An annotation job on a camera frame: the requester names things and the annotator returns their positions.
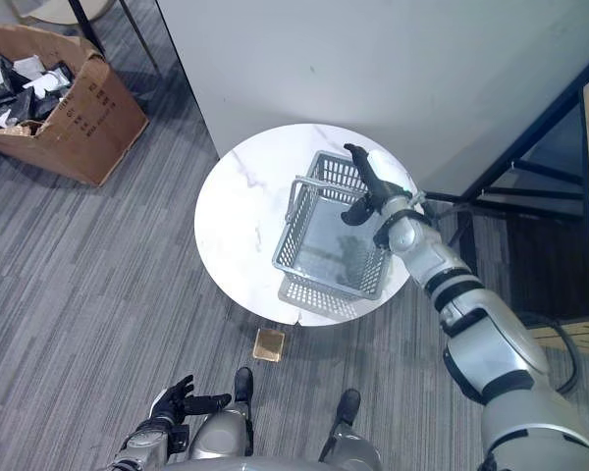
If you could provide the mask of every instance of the marble tabletop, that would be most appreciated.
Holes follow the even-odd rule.
[[[273,267],[272,257],[285,225],[291,183],[307,173],[319,150],[350,158],[343,149],[346,142],[385,150],[342,128],[291,125],[250,137],[211,171],[196,202],[194,234],[207,272],[237,304],[280,323],[325,326],[371,312],[405,284],[408,272],[392,257],[380,298],[354,301],[355,315],[348,318],[320,315],[278,297],[284,273]],[[404,186],[416,192],[407,172]]]

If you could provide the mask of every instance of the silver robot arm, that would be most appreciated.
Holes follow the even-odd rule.
[[[574,408],[551,387],[540,346],[413,210],[412,196],[394,178],[397,161],[351,144],[346,149],[369,187],[368,213],[377,210],[385,221],[376,243],[400,257],[430,296],[450,337],[445,365],[463,394],[485,406],[480,469],[589,471],[589,436]],[[344,214],[348,224],[368,217],[359,207],[359,215]]]

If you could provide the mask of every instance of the metal chair leg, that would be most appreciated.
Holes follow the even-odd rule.
[[[129,7],[125,3],[125,0],[118,0],[118,1],[120,2],[122,9],[125,11],[125,15],[127,15],[127,18],[129,19],[129,23],[131,23],[131,26],[134,27],[135,34],[137,34],[137,37],[139,38],[139,42],[141,43],[141,47],[143,47],[144,51],[146,51],[146,54],[148,55],[148,59],[150,59],[150,62],[153,64],[153,67],[155,68],[157,75],[159,77],[162,77],[161,72],[159,71],[159,67],[157,66],[157,63],[155,62],[153,55],[150,53],[150,49],[148,48],[146,41],[144,41],[144,38],[142,37],[141,32],[139,31],[139,27],[137,27],[137,23],[135,22],[134,16],[131,14]]]

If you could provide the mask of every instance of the white wall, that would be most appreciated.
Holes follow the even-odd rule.
[[[219,154],[343,126],[459,194],[589,62],[589,0],[159,0]]]

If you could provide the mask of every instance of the black cable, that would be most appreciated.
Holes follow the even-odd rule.
[[[529,314],[528,317],[532,317],[545,324],[561,337],[562,342],[567,348],[569,357],[571,358],[571,374],[569,375],[569,379],[557,388],[557,393],[561,395],[572,393],[576,386],[578,386],[578,381],[580,380],[580,352],[578,351],[578,346],[574,343],[571,335],[565,331],[558,320],[550,319],[549,317],[538,314]]]

